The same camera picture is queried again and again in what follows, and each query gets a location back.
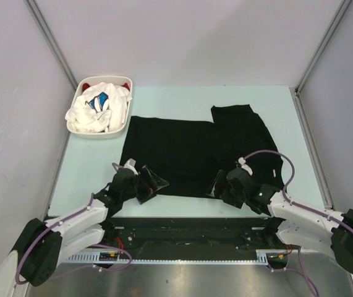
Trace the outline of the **black t shirt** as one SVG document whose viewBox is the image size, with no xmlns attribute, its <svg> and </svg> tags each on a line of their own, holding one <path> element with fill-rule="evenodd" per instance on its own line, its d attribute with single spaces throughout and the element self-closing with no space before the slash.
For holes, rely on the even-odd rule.
<svg viewBox="0 0 353 297">
<path fill-rule="evenodd" d="M 148 166 L 169 186 L 167 196 L 206 198 L 219 170 L 231 171 L 247 157 L 253 178 L 282 188 L 283 161 L 261 117 L 249 105 L 211 108 L 212 121 L 132 116 L 120 164 L 132 158 Z"/>
</svg>

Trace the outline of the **white plastic laundry basket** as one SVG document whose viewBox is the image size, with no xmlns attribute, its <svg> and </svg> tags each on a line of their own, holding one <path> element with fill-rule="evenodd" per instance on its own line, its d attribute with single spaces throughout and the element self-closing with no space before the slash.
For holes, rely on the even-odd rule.
<svg viewBox="0 0 353 297">
<path fill-rule="evenodd" d="M 70 133 L 88 139 L 119 137 L 132 104 L 132 80 L 102 75 L 80 81 L 65 120 Z"/>
</svg>

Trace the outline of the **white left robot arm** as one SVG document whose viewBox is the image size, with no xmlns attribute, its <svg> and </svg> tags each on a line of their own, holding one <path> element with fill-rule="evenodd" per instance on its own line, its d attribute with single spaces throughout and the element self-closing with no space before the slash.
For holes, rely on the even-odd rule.
<svg viewBox="0 0 353 297">
<path fill-rule="evenodd" d="M 17 254 L 13 281 L 18 285 L 42 285 L 64 259 L 90 246 L 112 245 L 115 232 L 102 223 L 120 211 L 125 201 L 145 203 L 167 186 L 169 182 L 146 165 L 139 170 L 124 165 L 78 210 L 47 221 L 30 220 L 12 248 Z"/>
</svg>

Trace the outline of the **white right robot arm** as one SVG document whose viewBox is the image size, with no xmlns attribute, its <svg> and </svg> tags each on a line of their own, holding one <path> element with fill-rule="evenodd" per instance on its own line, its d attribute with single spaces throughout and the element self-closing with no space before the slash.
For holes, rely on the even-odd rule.
<svg viewBox="0 0 353 297">
<path fill-rule="evenodd" d="M 308 248 L 353 274 L 353 209 L 342 213 L 310 207 L 287 198 L 275 186 L 260 184 L 242 168 L 219 171 L 206 194 L 234 207 L 246 204 L 255 213 L 273 218 L 274 227 L 263 233 L 268 247 L 284 243 Z"/>
</svg>

